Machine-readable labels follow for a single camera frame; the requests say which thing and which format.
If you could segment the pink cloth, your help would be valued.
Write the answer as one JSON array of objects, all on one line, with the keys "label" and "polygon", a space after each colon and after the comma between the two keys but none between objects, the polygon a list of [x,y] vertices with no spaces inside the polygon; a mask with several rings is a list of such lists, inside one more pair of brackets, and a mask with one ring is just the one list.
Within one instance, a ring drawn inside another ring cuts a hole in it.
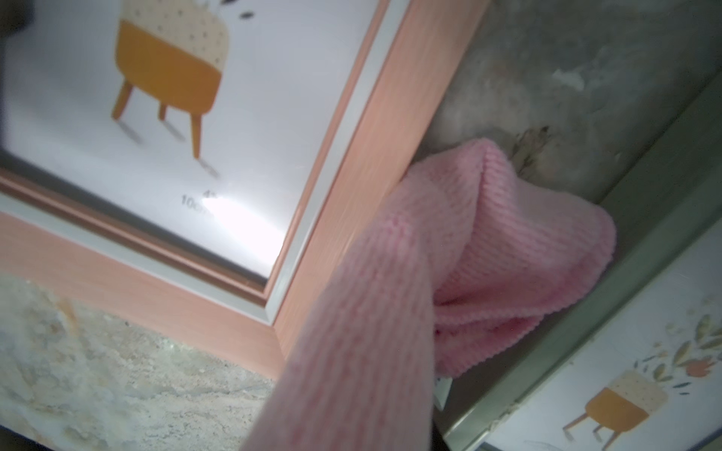
[{"label": "pink cloth", "polygon": [[491,141],[416,163],[338,265],[246,450],[427,450],[434,383],[581,300],[612,218],[517,177]]}]

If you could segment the pink picture frame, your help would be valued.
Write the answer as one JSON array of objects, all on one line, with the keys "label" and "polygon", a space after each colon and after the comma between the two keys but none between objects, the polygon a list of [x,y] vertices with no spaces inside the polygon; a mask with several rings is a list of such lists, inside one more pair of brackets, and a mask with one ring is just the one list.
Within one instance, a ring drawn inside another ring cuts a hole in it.
[{"label": "pink picture frame", "polygon": [[1,268],[268,377],[484,1],[5,1]]}]

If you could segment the green picture frame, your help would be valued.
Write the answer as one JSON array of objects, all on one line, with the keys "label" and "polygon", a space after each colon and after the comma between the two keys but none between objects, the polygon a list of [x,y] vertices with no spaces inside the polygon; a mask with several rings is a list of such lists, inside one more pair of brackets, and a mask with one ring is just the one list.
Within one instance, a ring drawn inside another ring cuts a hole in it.
[{"label": "green picture frame", "polygon": [[721,81],[603,200],[613,263],[577,306],[436,393],[436,450],[721,447]]}]

